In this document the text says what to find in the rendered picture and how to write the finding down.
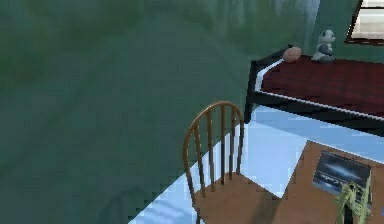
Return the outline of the dark blue book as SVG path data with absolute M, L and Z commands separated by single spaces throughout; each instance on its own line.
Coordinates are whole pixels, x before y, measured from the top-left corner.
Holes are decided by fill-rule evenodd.
M 342 191 L 342 186 L 351 181 L 365 188 L 370 174 L 369 165 L 323 150 L 312 179 L 312 185 L 338 196 Z

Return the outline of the brown oval ball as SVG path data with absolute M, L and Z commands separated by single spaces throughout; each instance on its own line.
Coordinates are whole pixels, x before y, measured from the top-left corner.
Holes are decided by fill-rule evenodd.
M 298 60 L 302 55 L 302 50 L 299 47 L 290 47 L 283 53 L 283 59 L 286 62 L 293 62 Z

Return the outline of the brown wooden spindle chair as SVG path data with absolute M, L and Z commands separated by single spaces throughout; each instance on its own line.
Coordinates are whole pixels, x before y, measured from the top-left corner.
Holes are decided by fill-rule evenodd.
M 242 113 L 229 101 L 190 124 L 182 160 L 195 224 L 272 224 L 280 199 L 241 172 L 244 137 Z

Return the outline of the grey white teddy bear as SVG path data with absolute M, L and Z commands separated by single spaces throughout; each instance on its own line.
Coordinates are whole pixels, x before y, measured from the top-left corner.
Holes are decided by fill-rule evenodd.
M 316 51 L 311 60 L 319 63 L 331 63 L 335 60 L 332 43 L 336 40 L 332 30 L 324 30 L 318 37 Z

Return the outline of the brown wooden table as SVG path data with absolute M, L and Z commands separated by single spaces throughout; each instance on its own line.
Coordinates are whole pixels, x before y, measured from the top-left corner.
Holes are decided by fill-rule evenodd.
M 308 140 L 272 224 L 335 224 L 335 196 L 312 184 L 325 150 L 371 167 L 372 215 L 366 224 L 384 224 L 384 164 Z

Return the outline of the black bed with red cover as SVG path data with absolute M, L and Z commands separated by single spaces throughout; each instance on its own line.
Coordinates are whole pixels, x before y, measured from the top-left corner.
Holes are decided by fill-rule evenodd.
M 287 62 L 278 51 L 251 62 L 246 122 L 255 105 L 384 137 L 384 63 Z

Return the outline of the brown framed window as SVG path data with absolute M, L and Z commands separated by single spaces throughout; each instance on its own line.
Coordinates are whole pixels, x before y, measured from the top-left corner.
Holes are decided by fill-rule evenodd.
M 384 0 L 358 0 L 345 43 L 384 46 Z

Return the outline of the pale yellow green statuette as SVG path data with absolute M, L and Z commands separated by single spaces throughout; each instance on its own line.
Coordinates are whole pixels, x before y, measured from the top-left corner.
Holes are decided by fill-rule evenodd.
M 335 198 L 337 204 L 335 224 L 346 224 L 347 208 L 351 210 L 352 216 L 357 217 L 358 224 L 366 224 L 372 214 L 372 211 L 368 208 L 370 184 L 371 178 L 368 177 L 365 187 L 353 181 L 342 185 L 340 195 Z

